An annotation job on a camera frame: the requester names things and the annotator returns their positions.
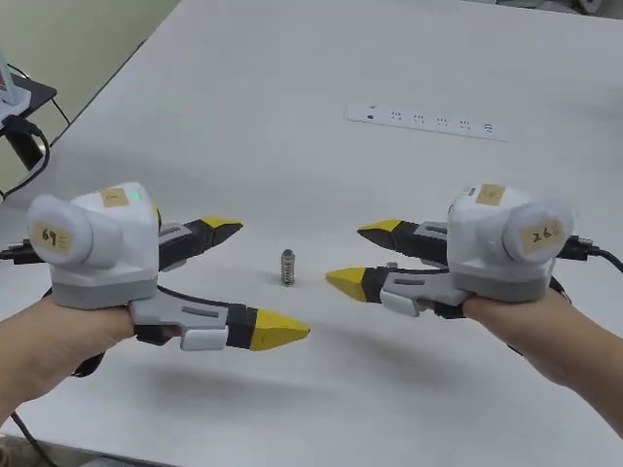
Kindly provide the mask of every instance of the forearm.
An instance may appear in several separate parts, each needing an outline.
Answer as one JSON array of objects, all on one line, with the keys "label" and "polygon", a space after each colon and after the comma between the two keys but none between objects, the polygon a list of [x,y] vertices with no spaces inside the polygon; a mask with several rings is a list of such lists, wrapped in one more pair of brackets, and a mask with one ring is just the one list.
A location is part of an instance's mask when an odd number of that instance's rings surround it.
[{"label": "forearm", "polygon": [[601,328],[587,338],[569,362],[568,387],[623,438],[623,340]]}]

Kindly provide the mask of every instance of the black cable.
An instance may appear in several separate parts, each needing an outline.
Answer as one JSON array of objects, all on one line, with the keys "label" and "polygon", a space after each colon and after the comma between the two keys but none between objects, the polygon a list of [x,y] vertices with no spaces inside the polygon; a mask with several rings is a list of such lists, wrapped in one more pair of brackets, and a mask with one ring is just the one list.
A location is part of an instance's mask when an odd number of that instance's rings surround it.
[{"label": "black cable", "polygon": [[[32,78],[30,78],[30,75],[28,73],[26,73],[25,71],[17,68],[13,64],[7,63],[7,65],[9,66],[9,68],[13,69],[14,71],[17,71],[21,75],[22,78],[25,78],[26,80],[31,80],[32,79]],[[63,112],[63,110],[60,108],[60,106],[58,105],[58,102],[56,102],[56,99],[54,97],[52,98],[52,104],[54,105],[54,107],[56,107],[56,110],[58,111],[58,113],[65,120],[65,122],[67,123],[67,126],[70,126],[71,125],[71,120],[69,120],[69,117],[67,117],[67,114],[65,114]]]},{"label": "black cable", "polygon": [[10,195],[12,195],[13,193],[15,193],[17,190],[21,190],[26,185],[30,184],[35,178],[41,175],[41,173],[46,169],[46,167],[48,167],[48,164],[50,163],[50,143],[48,142],[48,138],[46,138],[46,135],[43,134],[43,131],[41,131],[41,129],[39,129],[38,126],[29,122],[27,119],[23,117],[10,115],[6,119],[4,119],[2,123],[6,128],[10,128],[11,131],[19,132],[22,134],[27,134],[29,136],[32,136],[32,135],[37,136],[39,139],[41,139],[41,141],[43,141],[43,144],[46,148],[45,149],[46,152],[43,156],[43,162],[41,163],[38,169],[36,169],[28,178],[26,178],[23,182],[17,184],[16,186],[14,186],[8,192],[3,193],[0,191],[0,197],[4,200],[8,198]]},{"label": "black cable", "polygon": [[604,258],[615,268],[619,269],[620,272],[623,272],[623,263],[609,251],[602,250],[601,248],[595,248],[594,251],[591,252],[591,256]]},{"label": "black cable", "polygon": [[46,464],[48,467],[59,467],[58,464],[56,464],[53,460],[50,459],[50,457],[43,450],[43,448],[41,448],[41,445],[35,439],[35,437],[32,436],[32,434],[30,433],[30,430],[28,430],[28,428],[26,427],[26,424],[23,422],[23,420],[21,419],[21,417],[18,415],[17,412],[11,413],[11,419],[13,420],[15,425],[18,426],[19,430],[21,431],[21,434],[26,439],[26,441],[32,446],[33,449],[35,449],[35,452],[37,452],[37,455],[41,457],[41,460],[43,460],[44,464]]},{"label": "black cable", "polygon": [[70,126],[71,125],[71,120],[69,120],[69,117],[67,117],[67,115],[62,111],[62,109],[60,108],[60,106],[56,102],[55,98],[52,98],[52,104],[53,104],[54,107],[56,107],[56,110],[58,111],[58,113],[65,120],[65,122],[67,123],[67,126]]}]

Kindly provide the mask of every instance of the power strip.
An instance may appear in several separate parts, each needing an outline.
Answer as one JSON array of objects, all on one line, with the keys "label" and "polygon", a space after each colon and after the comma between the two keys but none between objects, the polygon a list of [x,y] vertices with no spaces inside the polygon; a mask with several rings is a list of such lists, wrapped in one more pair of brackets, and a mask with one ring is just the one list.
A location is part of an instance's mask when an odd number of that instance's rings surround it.
[{"label": "power strip", "polygon": [[383,126],[434,131],[437,133],[457,134],[470,138],[508,141],[500,126],[489,122],[476,122],[469,118],[452,118],[444,115],[429,115],[414,109],[389,107],[365,101],[350,104],[347,120]]}]

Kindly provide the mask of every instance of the table surface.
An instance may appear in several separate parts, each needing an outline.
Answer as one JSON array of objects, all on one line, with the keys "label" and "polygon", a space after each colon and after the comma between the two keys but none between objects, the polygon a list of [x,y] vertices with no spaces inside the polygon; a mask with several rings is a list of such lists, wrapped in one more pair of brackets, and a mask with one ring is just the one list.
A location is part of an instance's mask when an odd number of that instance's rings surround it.
[{"label": "table surface", "polygon": [[[614,20],[468,3],[182,2],[58,141],[45,175],[0,208],[0,238],[24,237],[36,193],[138,180],[166,221],[245,223],[162,284],[289,313],[311,333],[265,353],[128,341],[21,415],[45,441],[184,467],[618,465],[605,423],[477,324],[357,304],[323,274],[414,266],[356,227],[443,220],[478,181],[568,198],[577,231],[623,254],[622,41]],[[347,122],[356,99],[465,112],[511,141]],[[290,289],[277,279],[284,248],[297,255]],[[613,268],[556,274],[623,332]],[[47,270],[2,265],[0,284],[9,315],[46,290]]]}]

